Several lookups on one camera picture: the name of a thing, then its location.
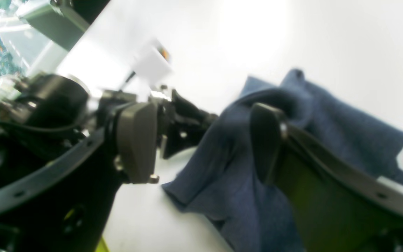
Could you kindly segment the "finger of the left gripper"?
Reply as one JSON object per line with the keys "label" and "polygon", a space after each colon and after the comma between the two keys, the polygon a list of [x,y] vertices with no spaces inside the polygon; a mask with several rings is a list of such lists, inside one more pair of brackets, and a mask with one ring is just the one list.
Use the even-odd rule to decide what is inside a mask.
{"label": "finger of the left gripper", "polygon": [[160,156],[167,160],[197,146],[219,115],[199,109],[175,89],[160,102]]}

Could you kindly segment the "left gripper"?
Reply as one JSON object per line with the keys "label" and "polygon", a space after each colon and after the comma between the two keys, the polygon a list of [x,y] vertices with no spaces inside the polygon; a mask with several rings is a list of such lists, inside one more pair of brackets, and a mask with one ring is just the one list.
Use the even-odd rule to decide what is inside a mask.
{"label": "left gripper", "polygon": [[[121,91],[150,95],[171,74],[172,56],[157,38],[151,38],[134,54]],[[96,121],[103,127],[118,116],[118,93],[105,90],[98,108],[90,112],[91,93],[76,80],[39,73],[13,80],[10,94],[0,102],[0,135],[12,137],[83,137],[85,127]]]}

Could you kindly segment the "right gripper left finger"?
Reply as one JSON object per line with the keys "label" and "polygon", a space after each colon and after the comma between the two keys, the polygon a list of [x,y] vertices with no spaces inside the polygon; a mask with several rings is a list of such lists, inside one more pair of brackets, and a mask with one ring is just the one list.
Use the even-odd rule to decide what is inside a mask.
{"label": "right gripper left finger", "polygon": [[101,129],[0,188],[0,252],[94,252],[125,183]]}

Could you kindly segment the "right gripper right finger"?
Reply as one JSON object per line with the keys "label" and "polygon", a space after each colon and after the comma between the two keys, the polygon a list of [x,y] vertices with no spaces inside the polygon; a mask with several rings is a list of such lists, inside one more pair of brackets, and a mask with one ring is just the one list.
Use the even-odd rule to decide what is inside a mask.
{"label": "right gripper right finger", "polygon": [[276,107],[256,103],[259,180],[284,194],[307,252],[403,252],[403,185],[346,164]]}

